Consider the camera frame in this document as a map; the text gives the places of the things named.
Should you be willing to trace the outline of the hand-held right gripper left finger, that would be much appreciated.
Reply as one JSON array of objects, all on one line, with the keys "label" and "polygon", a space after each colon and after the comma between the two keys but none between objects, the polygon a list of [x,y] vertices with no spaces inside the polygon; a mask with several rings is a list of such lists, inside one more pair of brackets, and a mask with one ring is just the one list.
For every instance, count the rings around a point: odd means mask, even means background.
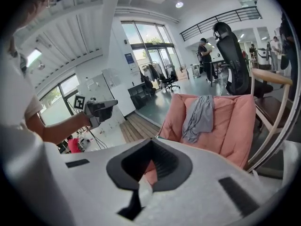
[{"label": "hand-held right gripper left finger", "polygon": [[22,202],[48,226],[147,226],[137,222],[141,208],[133,204],[139,185],[121,190],[102,166],[105,190],[97,199],[90,189],[92,180],[82,183],[75,177],[81,168],[74,155],[61,155],[52,143],[27,130],[2,129],[2,169]]}]

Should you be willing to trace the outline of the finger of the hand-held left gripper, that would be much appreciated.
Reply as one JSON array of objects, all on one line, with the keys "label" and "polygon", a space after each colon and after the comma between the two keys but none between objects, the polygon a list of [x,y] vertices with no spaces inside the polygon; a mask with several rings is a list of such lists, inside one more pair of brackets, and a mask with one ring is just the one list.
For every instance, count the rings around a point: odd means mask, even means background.
[{"label": "finger of the hand-held left gripper", "polygon": [[118,100],[94,103],[94,116],[98,119],[99,123],[111,118],[113,107],[117,104]]}]

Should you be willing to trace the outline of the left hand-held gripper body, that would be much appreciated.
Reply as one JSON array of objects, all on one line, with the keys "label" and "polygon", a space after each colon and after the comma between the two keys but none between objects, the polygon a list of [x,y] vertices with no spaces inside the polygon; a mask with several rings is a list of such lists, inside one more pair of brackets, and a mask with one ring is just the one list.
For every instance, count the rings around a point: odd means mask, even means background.
[{"label": "left hand-held gripper body", "polygon": [[85,97],[83,95],[75,95],[73,101],[73,108],[77,111],[83,112],[90,123],[90,128],[95,129],[101,124],[99,117],[96,116],[94,106],[97,104],[95,97]]}]

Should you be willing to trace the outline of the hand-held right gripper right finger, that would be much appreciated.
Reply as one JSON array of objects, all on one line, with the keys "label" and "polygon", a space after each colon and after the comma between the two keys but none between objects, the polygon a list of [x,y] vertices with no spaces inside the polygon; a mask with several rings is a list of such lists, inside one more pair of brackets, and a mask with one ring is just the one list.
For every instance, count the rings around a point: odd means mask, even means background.
[{"label": "hand-held right gripper right finger", "polygon": [[250,174],[219,154],[175,141],[162,143],[186,154],[189,177],[171,191],[154,192],[141,211],[142,226],[297,226],[296,181],[299,154],[295,143],[284,151],[283,179]]}]

